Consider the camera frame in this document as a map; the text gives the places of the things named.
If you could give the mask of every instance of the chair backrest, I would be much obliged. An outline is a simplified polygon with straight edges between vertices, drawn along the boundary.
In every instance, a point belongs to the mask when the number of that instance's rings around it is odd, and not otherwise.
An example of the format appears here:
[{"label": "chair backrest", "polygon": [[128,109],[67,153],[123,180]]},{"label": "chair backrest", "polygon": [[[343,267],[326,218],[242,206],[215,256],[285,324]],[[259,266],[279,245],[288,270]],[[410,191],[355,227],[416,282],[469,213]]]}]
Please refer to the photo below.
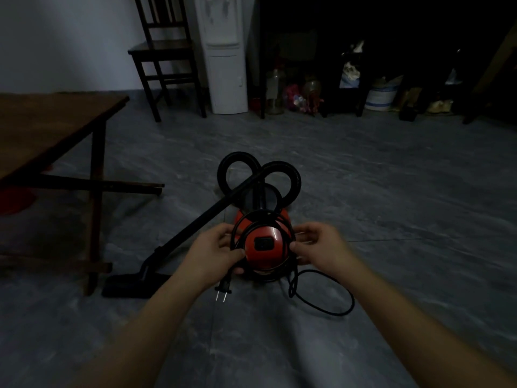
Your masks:
[{"label": "chair backrest", "polygon": [[174,12],[172,0],[147,0],[151,10],[151,22],[148,22],[145,17],[142,0],[134,1],[137,3],[138,14],[144,29],[145,40],[148,43],[152,42],[151,32],[149,31],[150,28],[183,27],[187,40],[191,40],[189,25],[187,23],[187,14],[185,12],[185,4],[183,3],[183,0],[178,0],[179,12],[181,15],[180,20],[177,19],[177,15]]}]

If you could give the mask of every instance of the power cord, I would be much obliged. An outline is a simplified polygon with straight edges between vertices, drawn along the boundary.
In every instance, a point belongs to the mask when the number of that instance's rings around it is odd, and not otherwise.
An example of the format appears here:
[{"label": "power cord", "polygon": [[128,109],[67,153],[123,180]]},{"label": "power cord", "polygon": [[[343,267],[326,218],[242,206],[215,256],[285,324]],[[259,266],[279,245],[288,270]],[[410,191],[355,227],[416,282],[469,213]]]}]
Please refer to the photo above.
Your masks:
[{"label": "power cord", "polygon": [[[242,221],[244,221],[245,219],[251,221],[251,224],[242,231],[242,234],[239,235],[238,240],[235,241],[237,229],[239,228],[239,225],[242,223]],[[317,271],[315,269],[304,269],[298,272],[297,255],[291,249],[289,249],[289,244],[295,240],[295,233],[289,221],[278,212],[270,209],[259,209],[251,211],[246,215],[243,215],[241,219],[235,224],[235,227],[232,230],[232,234],[230,236],[230,249],[243,249],[248,235],[250,235],[254,230],[262,227],[273,227],[280,232],[280,234],[282,235],[282,256],[286,256],[287,254],[287,258],[276,267],[270,269],[253,268],[250,266],[246,258],[242,259],[234,267],[244,268],[244,273],[250,279],[257,282],[273,282],[281,279],[282,277],[286,277],[289,283],[289,298],[293,298],[294,296],[296,296],[298,299],[300,299],[300,301],[316,310],[319,310],[320,312],[329,314],[331,316],[345,316],[352,312],[355,306],[355,299],[354,295],[347,288],[345,289],[350,294],[352,303],[346,311],[340,313],[330,312],[328,310],[320,308],[319,306],[311,304],[309,301],[305,300],[297,293],[298,278],[300,277],[300,275],[308,272],[323,275],[336,283],[339,282],[335,280],[332,276],[327,275],[321,271]],[[221,280],[219,282],[219,285],[215,288],[215,290],[217,291],[216,300],[218,299],[220,292],[225,293],[223,302],[226,300],[226,296],[232,293],[229,289],[232,269],[228,271],[228,274],[226,274],[223,280]],[[294,273],[293,279],[291,279],[291,272]]]}]

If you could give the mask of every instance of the chair seat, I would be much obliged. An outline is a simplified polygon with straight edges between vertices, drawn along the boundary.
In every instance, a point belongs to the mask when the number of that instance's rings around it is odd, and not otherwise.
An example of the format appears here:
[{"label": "chair seat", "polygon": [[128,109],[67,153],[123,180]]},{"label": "chair seat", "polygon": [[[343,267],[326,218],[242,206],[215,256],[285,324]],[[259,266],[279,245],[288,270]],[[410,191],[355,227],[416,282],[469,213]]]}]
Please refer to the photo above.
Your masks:
[{"label": "chair seat", "polygon": [[151,44],[142,42],[128,50],[128,53],[139,51],[164,51],[164,50],[187,50],[192,48],[192,42],[186,39],[167,39],[163,41],[152,41]]}]

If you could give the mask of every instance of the wooden chair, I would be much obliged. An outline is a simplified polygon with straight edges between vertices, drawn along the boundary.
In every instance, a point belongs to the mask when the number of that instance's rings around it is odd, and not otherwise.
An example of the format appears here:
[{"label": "wooden chair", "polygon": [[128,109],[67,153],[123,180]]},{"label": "wooden chair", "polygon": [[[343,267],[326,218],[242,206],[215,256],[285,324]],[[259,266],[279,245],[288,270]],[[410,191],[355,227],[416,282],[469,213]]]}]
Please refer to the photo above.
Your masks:
[{"label": "wooden chair", "polygon": [[[203,104],[203,96],[201,94],[201,85],[197,76],[197,65],[194,59],[194,51],[192,48],[192,40],[190,38],[187,16],[185,13],[185,5],[183,0],[178,0],[181,12],[181,20],[177,20],[174,13],[172,0],[148,0],[151,9],[152,22],[148,23],[144,14],[144,8],[141,0],[135,0],[137,3],[138,14],[142,27],[144,29],[146,41],[132,47],[128,53],[133,57],[138,75],[144,86],[145,96],[151,106],[152,114],[155,121],[161,121],[160,114],[156,103],[165,98],[167,105],[171,104],[171,97],[167,90],[167,84],[194,83],[197,94],[197,103],[201,109],[201,115],[206,118],[205,106]],[[150,28],[169,28],[183,27],[185,31],[185,39],[160,40],[154,41],[151,37]],[[176,61],[189,60],[190,73],[172,73],[163,74],[160,68],[160,61]],[[152,62],[156,69],[156,75],[146,75],[142,63]],[[149,87],[150,81],[158,80],[161,85],[161,91],[156,98],[152,95]]]}]

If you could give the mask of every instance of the forearm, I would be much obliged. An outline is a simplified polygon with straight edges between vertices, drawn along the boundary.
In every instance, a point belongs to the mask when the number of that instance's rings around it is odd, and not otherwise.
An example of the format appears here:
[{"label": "forearm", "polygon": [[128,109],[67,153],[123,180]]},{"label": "forearm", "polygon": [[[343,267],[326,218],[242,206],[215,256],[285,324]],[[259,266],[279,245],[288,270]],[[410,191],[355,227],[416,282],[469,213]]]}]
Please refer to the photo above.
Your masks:
[{"label": "forearm", "polygon": [[420,386],[515,387],[515,377],[426,315],[363,263],[338,280],[355,295]]},{"label": "forearm", "polygon": [[201,291],[178,269],[115,342],[87,365],[74,386],[154,386],[176,331]]}]

